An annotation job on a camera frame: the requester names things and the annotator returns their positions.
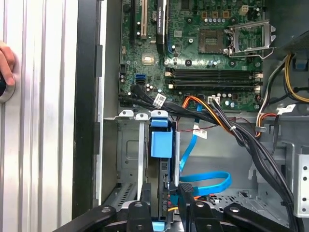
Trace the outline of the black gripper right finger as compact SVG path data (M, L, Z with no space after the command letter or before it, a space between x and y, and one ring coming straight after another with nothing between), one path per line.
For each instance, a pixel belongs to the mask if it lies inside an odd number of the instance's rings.
M193 197L191 184L178 185L178 210L186 232L288 232L290 229L238 203L223 209L217 218L211 206Z

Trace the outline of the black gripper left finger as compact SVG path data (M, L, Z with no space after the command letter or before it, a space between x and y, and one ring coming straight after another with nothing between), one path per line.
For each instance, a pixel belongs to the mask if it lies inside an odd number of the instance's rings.
M151 184L144 183L138 201L125 202L117 211L100 205L78 216L56 232L151 232Z

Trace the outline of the person hand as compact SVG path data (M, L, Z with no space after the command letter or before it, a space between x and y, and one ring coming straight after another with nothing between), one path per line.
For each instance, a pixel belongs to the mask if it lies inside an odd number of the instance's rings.
M4 77L7 85L15 85L15 79L13 76L13 68L15 64L14 54L11 48L6 44L0 43L0 72Z

